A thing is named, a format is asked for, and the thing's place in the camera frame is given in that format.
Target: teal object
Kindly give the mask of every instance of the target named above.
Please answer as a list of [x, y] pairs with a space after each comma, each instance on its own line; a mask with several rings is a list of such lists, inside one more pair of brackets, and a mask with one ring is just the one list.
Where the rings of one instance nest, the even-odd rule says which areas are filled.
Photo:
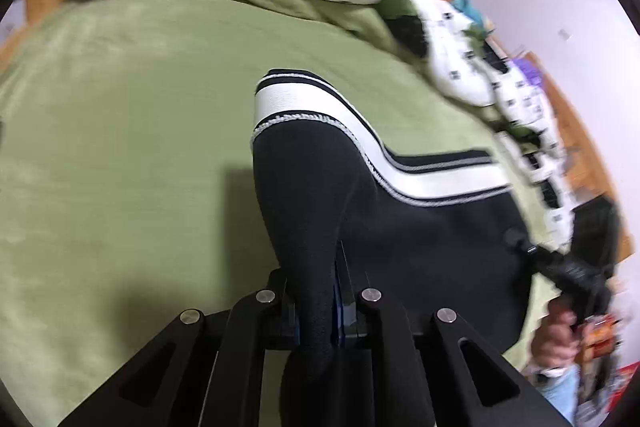
[[486, 33], [486, 28], [484, 27], [482, 14], [478, 11], [477, 8], [475, 8], [471, 4], [470, 0], [453, 0], [451, 1], [451, 5], [460, 13], [463, 13], [464, 15], [469, 17], [473, 22], [475, 22], [478, 26], [480, 26]]

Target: hand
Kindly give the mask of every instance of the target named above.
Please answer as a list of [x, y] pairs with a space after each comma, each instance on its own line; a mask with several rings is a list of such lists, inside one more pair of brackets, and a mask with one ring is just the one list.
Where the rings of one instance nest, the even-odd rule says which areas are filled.
[[540, 367], [567, 367], [574, 363], [580, 340], [571, 330], [576, 317], [566, 301], [557, 297], [547, 305], [549, 314], [542, 319], [531, 342], [533, 361]]

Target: black fabric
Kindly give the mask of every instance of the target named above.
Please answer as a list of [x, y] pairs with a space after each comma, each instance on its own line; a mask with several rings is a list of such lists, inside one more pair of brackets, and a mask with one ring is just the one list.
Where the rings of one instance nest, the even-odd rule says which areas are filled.
[[540, 190], [542, 190], [542, 197], [545, 200], [546, 206], [549, 208], [560, 208], [558, 203], [558, 194], [551, 181], [544, 180], [540, 183]]
[[[438, 160], [483, 155], [439, 155]], [[332, 345], [338, 246], [350, 271], [358, 274], [354, 280], [366, 282], [356, 290], [367, 285], [383, 295], [393, 293], [412, 323], [450, 307], [500, 351], [518, 340], [532, 272], [503, 241], [507, 229], [526, 233], [508, 193], [436, 208], [404, 203], [375, 181], [343, 131], [308, 120], [275, 123], [258, 134], [254, 177], [264, 222], [300, 314], [300, 349], [290, 360], [283, 400], [316, 411], [305, 421], [283, 425], [339, 425], [324, 423], [319, 412], [336, 410], [331, 406], [335, 396], [319, 389], [338, 378]]]
[[400, 165], [411, 167], [412, 172], [429, 172], [433, 170], [433, 166], [437, 166], [437, 170], [455, 169], [460, 164], [466, 165], [484, 165], [493, 163], [493, 159], [486, 151], [468, 150], [447, 154], [430, 154], [424, 156], [402, 156], [395, 154], [386, 148], [389, 156]]
[[498, 57], [497, 53], [487, 41], [482, 43], [482, 52], [484, 53], [484, 61], [494, 68], [494, 70], [500, 71], [502, 74], [509, 72], [509, 68], [505, 64], [504, 59]]
[[424, 58], [429, 51], [429, 45], [424, 35], [424, 28], [420, 17], [416, 15], [402, 15], [396, 19], [384, 19], [386, 26], [395, 39], [418, 58]]
[[293, 351], [280, 389], [283, 427], [374, 427], [371, 352], [335, 349], [318, 378], [305, 374], [305, 355]]
[[538, 158], [536, 158], [535, 154], [529, 153], [524, 155], [524, 157], [529, 162], [529, 165], [531, 165], [534, 169], [540, 169], [540, 162], [538, 161]]

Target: black object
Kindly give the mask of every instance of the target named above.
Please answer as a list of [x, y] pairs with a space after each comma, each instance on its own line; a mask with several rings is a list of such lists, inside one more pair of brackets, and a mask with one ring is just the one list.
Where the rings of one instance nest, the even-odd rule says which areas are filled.
[[482, 42], [482, 52], [484, 54], [484, 61], [494, 68], [494, 70], [500, 71], [502, 74], [509, 73], [505, 59], [498, 57], [494, 48], [487, 41]]
[[[536, 162], [538, 161], [533, 154], [527, 155], [527, 159], [529, 159], [529, 161], [531, 161], [530, 158], [533, 158]], [[558, 193], [556, 192], [556, 189], [554, 188], [551, 181], [544, 180], [543, 182], [539, 183], [538, 186], [540, 187], [542, 198], [543, 200], [545, 200], [546, 206], [548, 206], [549, 208], [560, 208], [560, 203], [558, 202]]]
[[[296, 349], [285, 286], [276, 270], [265, 290], [231, 311], [183, 312], [61, 427], [257, 426], [265, 350]], [[361, 341], [339, 349], [370, 358], [374, 420], [357, 425], [431, 427], [434, 419], [441, 427], [568, 425], [453, 311], [438, 312], [427, 336], [415, 335], [397, 299], [370, 295], [375, 291], [356, 302], [366, 317]]]
[[401, 15], [395, 19], [383, 19], [394, 38], [418, 58], [427, 56], [429, 44], [422, 21], [415, 15]]
[[590, 315], [606, 313], [609, 307], [611, 291], [606, 281], [615, 266], [619, 222], [615, 206], [606, 196], [581, 204], [574, 214], [574, 237], [566, 255], [534, 246], [514, 230], [508, 231], [505, 239], [570, 299], [578, 326]]
[[[303, 88], [314, 94], [309, 100], [330, 96], [361, 119], [372, 140], [380, 140], [353, 106], [313, 73], [271, 70], [258, 84], [256, 97], [272, 87], [278, 93]], [[257, 105], [266, 110], [276, 95], [264, 96]], [[399, 193], [367, 164], [368, 157], [340, 123], [326, 123], [327, 115], [319, 118], [302, 106], [268, 113], [257, 117], [254, 133], [255, 189], [298, 307], [304, 353], [298, 361], [306, 366], [300, 372], [309, 385], [324, 378], [334, 355], [336, 249], [346, 259], [353, 293], [374, 286], [395, 295], [415, 332], [437, 309], [450, 307], [500, 352], [518, 341], [532, 270], [503, 237], [509, 229], [526, 234], [522, 216], [508, 187], [465, 185], [467, 192], [457, 192], [456, 180], [473, 179], [478, 166], [497, 169], [502, 179], [487, 152], [401, 156], [376, 142], [385, 155], [382, 162], [408, 172], [405, 192]], [[382, 162], [379, 168], [384, 169]], [[419, 182], [416, 173], [431, 180], [436, 176], [434, 184], [452, 192], [442, 191], [439, 199], [428, 192], [422, 200], [409, 197], [409, 184]]]

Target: white wall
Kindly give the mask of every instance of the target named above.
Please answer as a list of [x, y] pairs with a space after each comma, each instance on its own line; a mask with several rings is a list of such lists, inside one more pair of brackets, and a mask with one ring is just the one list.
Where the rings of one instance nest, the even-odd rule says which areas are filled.
[[[577, 109], [620, 195], [640, 245], [640, 37], [617, 0], [473, 0], [510, 51], [535, 52]], [[640, 261], [621, 266], [636, 287]], [[640, 313], [624, 356], [640, 359]]]
[[27, 23], [26, 4], [24, 0], [15, 0], [0, 20], [0, 46], [12, 32]]

